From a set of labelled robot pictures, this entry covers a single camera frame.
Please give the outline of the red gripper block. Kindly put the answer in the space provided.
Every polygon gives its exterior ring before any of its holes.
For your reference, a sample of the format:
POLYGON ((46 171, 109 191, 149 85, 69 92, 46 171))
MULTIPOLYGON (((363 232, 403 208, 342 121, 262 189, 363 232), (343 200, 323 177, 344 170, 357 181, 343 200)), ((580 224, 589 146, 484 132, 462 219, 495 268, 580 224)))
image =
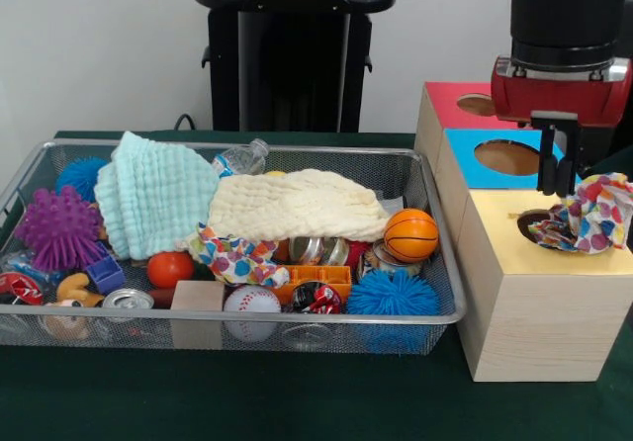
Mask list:
MULTIPOLYGON (((503 121, 528 123, 535 112, 573 114, 580 125, 613 128, 620 122, 632 86, 632 72, 624 78, 606 80, 541 80, 492 74, 492 99, 503 121)), ((575 190, 581 126, 561 124, 557 143, 564 152, 558 163, 553 153, 555 130, 544 127, 539 149, 537 189, 543 194, 567 197, 575 190)))

